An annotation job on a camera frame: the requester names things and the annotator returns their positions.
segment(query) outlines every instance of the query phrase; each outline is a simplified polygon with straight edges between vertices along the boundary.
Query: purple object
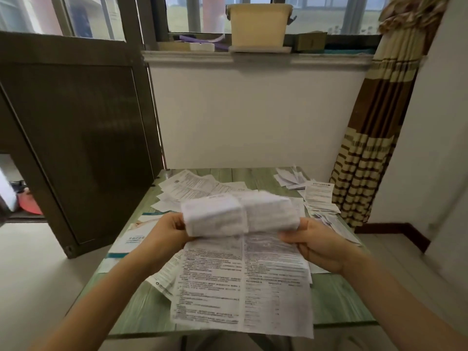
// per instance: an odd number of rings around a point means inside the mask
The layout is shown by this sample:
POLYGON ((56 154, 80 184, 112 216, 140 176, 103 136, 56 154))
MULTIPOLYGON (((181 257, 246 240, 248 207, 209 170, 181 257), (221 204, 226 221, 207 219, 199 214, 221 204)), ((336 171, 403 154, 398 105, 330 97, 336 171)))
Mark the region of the purple object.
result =
POLYGON ((229 46, 227 44, 217 43, 217 41, 224 39, 224 35, 213 40, 196 39, 192 37, 187 37, 186 35, 179 35, 179 39, 188 43, 213 43, 215 48, 224 50, 229 49, 229 46))

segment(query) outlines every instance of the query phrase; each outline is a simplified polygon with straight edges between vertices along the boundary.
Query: forearm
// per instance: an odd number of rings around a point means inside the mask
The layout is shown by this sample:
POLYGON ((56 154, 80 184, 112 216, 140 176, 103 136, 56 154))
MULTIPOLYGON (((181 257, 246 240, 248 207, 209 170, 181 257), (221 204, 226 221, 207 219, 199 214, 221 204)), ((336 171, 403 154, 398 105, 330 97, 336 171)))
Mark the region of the forearm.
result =
POLYGON ((34 349, 97 350, 147 275, 147 268, 138 255, 127 255, 76 303, 54 333, 34 349))
POLYGON ((343 276, 400 350, 468 350, 468 340, 421 304, 378 262, 355 256, 343 276))

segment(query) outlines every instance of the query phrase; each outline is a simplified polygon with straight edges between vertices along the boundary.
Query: person's left hand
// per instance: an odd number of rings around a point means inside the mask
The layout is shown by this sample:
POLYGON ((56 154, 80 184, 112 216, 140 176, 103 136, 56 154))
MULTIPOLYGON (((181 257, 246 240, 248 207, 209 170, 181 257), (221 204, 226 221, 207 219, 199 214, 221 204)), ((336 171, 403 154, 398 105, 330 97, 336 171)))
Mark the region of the person's left hand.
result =
POLYGON ((166 213, 132 254, 138 255, 151 276, 192 239, 185 231, 182 213, 166 213))

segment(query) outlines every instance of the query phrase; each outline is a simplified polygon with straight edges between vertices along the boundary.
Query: dark red baseboard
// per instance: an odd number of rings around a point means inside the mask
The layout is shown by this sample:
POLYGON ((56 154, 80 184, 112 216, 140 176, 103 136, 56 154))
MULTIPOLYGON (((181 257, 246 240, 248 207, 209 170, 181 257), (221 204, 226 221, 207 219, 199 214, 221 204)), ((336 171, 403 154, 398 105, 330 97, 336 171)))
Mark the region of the dark red baseboard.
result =
POLYGON ((430 244, 430 240, 409 223, 366 223, 357 227, 354 232, 356 234, 403 234, 422 252, 425 252, 430 244))

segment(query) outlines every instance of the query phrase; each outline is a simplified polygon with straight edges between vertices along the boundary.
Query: hand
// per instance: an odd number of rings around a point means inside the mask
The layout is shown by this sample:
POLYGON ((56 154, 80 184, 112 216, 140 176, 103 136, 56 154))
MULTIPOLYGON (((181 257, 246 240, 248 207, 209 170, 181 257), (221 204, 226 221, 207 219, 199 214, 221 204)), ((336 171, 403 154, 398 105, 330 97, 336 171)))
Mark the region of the hand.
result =
POLYGON ((360 248, 312 218, 301 218, 297 231, 280 232, 279 238, 296 243, 306 260, 333 273, 343 274, 346 263, 363 254, 360 248))
POLYGON ((193 238, 185 231, 182 213, 166 213, 132 254, 138 256, 151 276, 190 240, 193 238))

